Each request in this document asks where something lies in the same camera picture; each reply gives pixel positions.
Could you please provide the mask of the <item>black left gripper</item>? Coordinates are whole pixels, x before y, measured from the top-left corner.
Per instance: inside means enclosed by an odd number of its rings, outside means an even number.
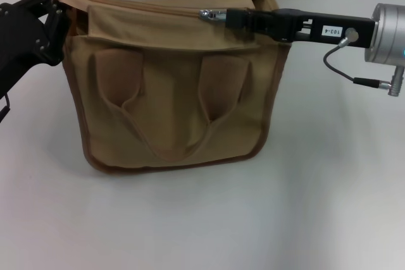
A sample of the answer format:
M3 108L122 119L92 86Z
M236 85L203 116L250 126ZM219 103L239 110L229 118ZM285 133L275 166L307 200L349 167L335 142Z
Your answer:
M20 0L1 5L1 94L37 64L56 66L71 24L57 0Z

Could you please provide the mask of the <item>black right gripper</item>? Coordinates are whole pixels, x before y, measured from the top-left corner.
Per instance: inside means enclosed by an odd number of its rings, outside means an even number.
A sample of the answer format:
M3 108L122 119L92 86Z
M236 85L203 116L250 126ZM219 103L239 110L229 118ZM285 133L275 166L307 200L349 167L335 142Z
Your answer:
M246 29L270 37L276 42L295 41L296 32L302 29L304 21L312 20L309 34L302 34L297 41L337 45L347 36L346 32L357 33L357 40L349 46L367 49L376 27L370 18L312 13L297 9L276 9L259 11L253 9L228 9L225 27L232 30Z

